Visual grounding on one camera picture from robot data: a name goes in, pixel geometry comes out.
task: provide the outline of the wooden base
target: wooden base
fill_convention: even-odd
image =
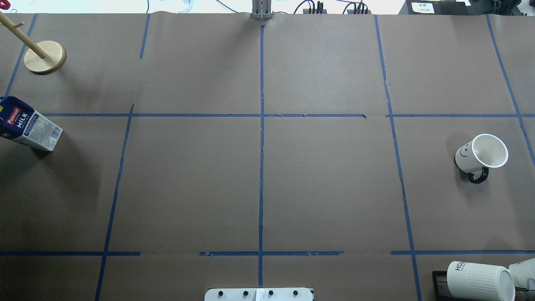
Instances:
[[[54,41],[43,41],[37,45],[47,53],[46,58],[40,58],[33,50],[28,49],[24,55],[24,64],[35,74],[49,74],[58,70],[67,59],[67,52],[61,44]]]

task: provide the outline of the smiley face mug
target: smiley face mug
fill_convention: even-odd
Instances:
[[[486,180],[488,169],[502,167],[508,158],[509,152],[505,144],[491,134],[477,135],[455,153],[455,163],[468,174],[468,180],[474,184]],[[479,171],[481,175],[475,179],[475,174]]]

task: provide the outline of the wooden dowel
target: wooden dowel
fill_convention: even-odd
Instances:
[[[26,46],[35,52],[40,58],[46,58],[48,55],[46,52],[37,46],[18,26],[13,23],[6,15],[0,12],[0,23],[7,27],[14,35],[16,35]]]

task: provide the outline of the black box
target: black box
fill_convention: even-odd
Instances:
[[[464,2],[406,0],[399,14],[452,14],[456,16],[467,16],[468,11]]]

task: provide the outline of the pascual logo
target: pascual logo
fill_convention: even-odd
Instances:
[[[15,107],[13,109],[13,112],[11,112],[11,115],[9,116],[9,119],[7,120],[7,124],[9,125],[15,125],[15,119],[17,119],[17,116],[20,114],[20,108]]]

